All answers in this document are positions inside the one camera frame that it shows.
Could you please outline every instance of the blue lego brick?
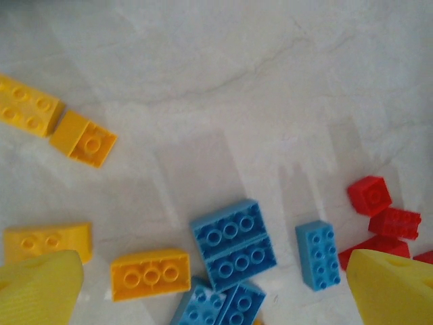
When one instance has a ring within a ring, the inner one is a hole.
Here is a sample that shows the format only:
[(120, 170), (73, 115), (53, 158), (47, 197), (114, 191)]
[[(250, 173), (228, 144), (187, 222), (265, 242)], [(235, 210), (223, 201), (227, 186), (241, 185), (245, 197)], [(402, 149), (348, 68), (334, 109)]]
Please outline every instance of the blue lego brick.
[(314, 291), (339, 284), (340, 271), (334, 229), (321, 220), (295, 228), (302, 277)]
[(252, 325), (266, 293), (251, 282), (230, 288), (215, 325)]
[(204, 260), (267, 235), (258, 202), (250, 199), (205, 215), (190, 226)]
[(225, 293), (214, 292), (204, 280), (193, 276), (191, 290), (183, 294), (170, 325), (216, 325), (225, 299)]
[(268, 236), (205, 261), (210, 283), (220, 293), (277, 265)]

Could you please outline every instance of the blue 2x4 brick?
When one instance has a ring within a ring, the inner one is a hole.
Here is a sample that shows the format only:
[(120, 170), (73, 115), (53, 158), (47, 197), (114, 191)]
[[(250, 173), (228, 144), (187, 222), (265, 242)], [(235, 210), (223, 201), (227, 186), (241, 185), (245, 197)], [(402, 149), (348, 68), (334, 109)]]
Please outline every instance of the blue 2x4 brick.
[(193, 276), (191, 290), (184, 293), (170, 325), (217, 325), (226, 294), (214, 292), (202, 279)]
[(243, 200), (205, 215), (190, 226), (217, 292), (277, 265), (255, 200)]
[(251, 282), (230, 288), (215, 325), (252, 325), (266, 294)]
[(334, 229), (321, 220), (295, 228), (304, 282), (314, 291), (339, 284), (340, 272)]

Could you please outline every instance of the red lego brick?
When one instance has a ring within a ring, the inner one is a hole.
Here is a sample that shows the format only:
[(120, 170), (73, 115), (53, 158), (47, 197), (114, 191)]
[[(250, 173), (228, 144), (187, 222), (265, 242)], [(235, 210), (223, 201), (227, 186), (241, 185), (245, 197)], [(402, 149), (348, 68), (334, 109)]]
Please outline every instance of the red lego brick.
[(338, 254), (340, 259), (341, 268), (346, 271), (347, 265), (349, 263), (350, 255), (355, 249), (371, 249), (372, 251), (378, 251), (388, 254), (393, 254), (401, 257), (411, 258), (411, 253), (409, 252), (409, 246), (406, 242), (398, 240), (396, 238), (385, 237), (381, 235), (376, 235), (369, 240), (366, 240), (352, 248), (346, 249), (344, 252)]
[(349, 186), (347, 193), (357, 213), (368, 217), (374, 217), (392, 204), (383, 177), (364, 177)]
[(413, 259), (424, 263), (433, 264), (433, 251), (425, 252), (421, 255), (417, 255)]
[(370, 219), (368, 230), (378, 235), (415, 240), (418, 238), (420, 223), (420, 213), (386, 208)]

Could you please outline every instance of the white marble surface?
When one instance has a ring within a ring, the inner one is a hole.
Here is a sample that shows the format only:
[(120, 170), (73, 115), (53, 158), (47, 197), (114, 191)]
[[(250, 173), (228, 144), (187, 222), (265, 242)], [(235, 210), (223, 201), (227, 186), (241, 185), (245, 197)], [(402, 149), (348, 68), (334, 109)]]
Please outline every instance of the white marble surface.
[(346, 280), (303, 285), (294, 226), (368, 238), (344, 193), (368, 173), (421, 211), (432, 249), (431, 0), (3, 0), (0, 70), (119, 134), (101, 170), (0, 125), (0, 228), (91, 220), (71, 324), (165, 325), (181, 295), (110, 300), (110, 262), (178, 246), (187, 222), (260, 201), (279, 266), (254, 280), (267, 325), (359, 325)]

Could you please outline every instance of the toy block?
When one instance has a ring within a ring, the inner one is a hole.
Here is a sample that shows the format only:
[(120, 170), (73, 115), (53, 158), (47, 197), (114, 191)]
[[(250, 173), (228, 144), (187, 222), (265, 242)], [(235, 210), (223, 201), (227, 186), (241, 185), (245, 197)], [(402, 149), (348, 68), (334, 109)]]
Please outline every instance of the toy block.
[(71, 159), (100, 168), (116, 139), (117, 135), (69, 110), (49, 143)]
[(374, 217), (392, 204), (383, 177), (367, 176), (347, 189), (352, 206), (357, 213)]
[(370, 219), (368, 230), (375, 234), (415, 240), (421, 214), (395, 208), (386, 208)]
[(266, 236), (258, 202), (243, 200), (190, 223), (203, 259)]
[(226, 295), (216, 293), (202, 279), (193, 276), (191, 290), (184, 293), (170, 325), (216, 325)]
[(251, 282), (230, 288), (215, 325), (252, 325), (266, 293)]
[(75, 251), (0, 267), (0, 324), (69, 324), (83, 280)]
[(163, 249), (122, 256), (111, 264), (111, 285), (113, 301), (188, 291), (189, 255)]
[(396, 238), (384, 237), (376, 235), (352, 248), (346, 249), (345, 251), (338, 254), (340, 260), (341, 268), (346, 270), (349, 263), (350, 256), (355, 249), (370, 249), (372, 251), (378, 251), (383, 253), (388, 253), (392, 255), (397, 255), (401, 257), (411, 258), (411, 253), (409, 252), (409, 246), (406, 242), (398, 240)]
[(433, 265), (356, 250), (347, 280), (365, 325), (433, 325)]
[(304, 283), (314, 291), (339, 284), (334, 229), (321, 220), (295, 227)]
[(14, 263), (56, 251), (73, 250), (87, 263), (92, 258), (90, 222), (37, 227), (10, 227), (3, 233), (5, 263)]
[(51, 135), (65, 104), (0, 74), (0, 121), (38, 137)]
[(417, 255), (413, 259), (416, 261), (433, 264), (433, 251)]
[(205, 261), (210, 283), (218, 293), (277, 265), (268, 236), (247, 246), (227, 250), (225, 255)]

